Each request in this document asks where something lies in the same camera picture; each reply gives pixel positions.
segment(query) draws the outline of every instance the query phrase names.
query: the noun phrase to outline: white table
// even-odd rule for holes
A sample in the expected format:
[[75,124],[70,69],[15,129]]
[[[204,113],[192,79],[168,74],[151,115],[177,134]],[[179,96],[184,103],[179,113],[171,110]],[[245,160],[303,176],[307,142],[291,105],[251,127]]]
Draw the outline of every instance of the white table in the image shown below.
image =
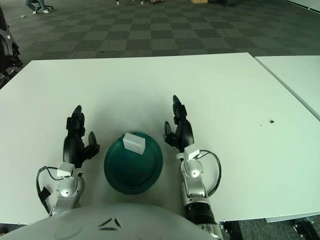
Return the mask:
[[255,58],[320,121],[320,56]]
[[[197,146],[221,160],[210,198],[217,221],[320,211],[319,121],[253,57],[234,53],[32,61],[0,91],[0,222],[46,218],[36,174],[62,161],[66,119],[79,104],[85,142],[94,131],[101,145],[84,164],[80,203],[135,201],[183,213],[178,151],[163,140],[173,94],[186,106]],[[140,195],[117,192],[103,171],[109,146],[129,131],[149,134],[163,152],[158,181]],[[210,157],[203,165],[210,188],[217,166]],[[40,181],[52,192],[57,186],[46,173]]]

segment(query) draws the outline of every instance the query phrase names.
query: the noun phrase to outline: checkered carpet floor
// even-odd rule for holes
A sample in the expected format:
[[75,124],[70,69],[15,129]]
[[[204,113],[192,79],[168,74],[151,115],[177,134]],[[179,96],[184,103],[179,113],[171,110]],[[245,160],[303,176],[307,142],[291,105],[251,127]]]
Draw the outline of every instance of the checkered carpet floor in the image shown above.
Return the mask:
[[0,3],[25,63],[238,52],[320,55],[320,14],[290,3],[241,0],[238,7],[224,7],[164,1],[46,0],[55,9],[37,15],[21,0]]

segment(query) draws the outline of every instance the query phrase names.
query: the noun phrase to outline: white box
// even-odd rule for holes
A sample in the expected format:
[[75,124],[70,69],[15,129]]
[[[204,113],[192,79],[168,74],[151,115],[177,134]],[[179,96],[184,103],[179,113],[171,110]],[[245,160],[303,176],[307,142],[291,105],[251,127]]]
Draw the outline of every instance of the white box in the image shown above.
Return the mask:
[[143,137],[127,132],[123,137],[124,148],[137,154],[144,154],[146,140]]

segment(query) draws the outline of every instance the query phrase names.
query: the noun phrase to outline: green plate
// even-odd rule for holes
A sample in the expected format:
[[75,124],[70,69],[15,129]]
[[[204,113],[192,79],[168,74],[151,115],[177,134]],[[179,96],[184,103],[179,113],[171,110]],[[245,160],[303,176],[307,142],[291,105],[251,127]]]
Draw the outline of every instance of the green plate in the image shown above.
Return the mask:
[[163,155],[158,143],[149,135],[133,132],[145,139],[143,155],[125,149],[123,136],[108,149],[104,158],[104,174],[109,184],[124,194],[140,194],[160,176]]

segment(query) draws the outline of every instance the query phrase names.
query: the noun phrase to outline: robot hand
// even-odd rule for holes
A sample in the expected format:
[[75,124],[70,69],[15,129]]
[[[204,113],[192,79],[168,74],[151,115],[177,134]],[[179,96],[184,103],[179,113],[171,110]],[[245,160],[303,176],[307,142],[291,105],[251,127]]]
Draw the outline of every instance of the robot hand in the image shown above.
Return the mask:
[[175,133],[171,131],[169,123],[164,123],[164,141],[176,147],[180,153],[176,155],[181,160],[181,174],[183,182],[181,196],[186,218],[198,225],[216,239],[222,240],[221,230],[215,222],[210,201],[203,184],[203,166],[199,161],[200,150],[194,144],[194,136],[187,111],[177,96],[173,96]]
[[[82,113],[82,108],[78,105],[72,113],[71,117],[67,118],[66,129],[68,134],[64,139],[63,144],[63,162],[58,168],[56,167],[42,167],[36,178],[36,188],[38,196],[44,205],[49,216],[53,216],[79,206],[80,197],[85,188],[85,181],[82,178],[83,171],[82,164],[85,160],[93,158],[99,153],[100,145],[97,144],[95,134],[89,133],[89,145],[85,147],[82,137],[85,135],[85,115]],[[45,169],[56,169],[57,177],[52,177],[59,181],[57,189],[57,200],[49,211],[46,203],[47,197],[51,194],[45,187],[40,191],[39,174]]]

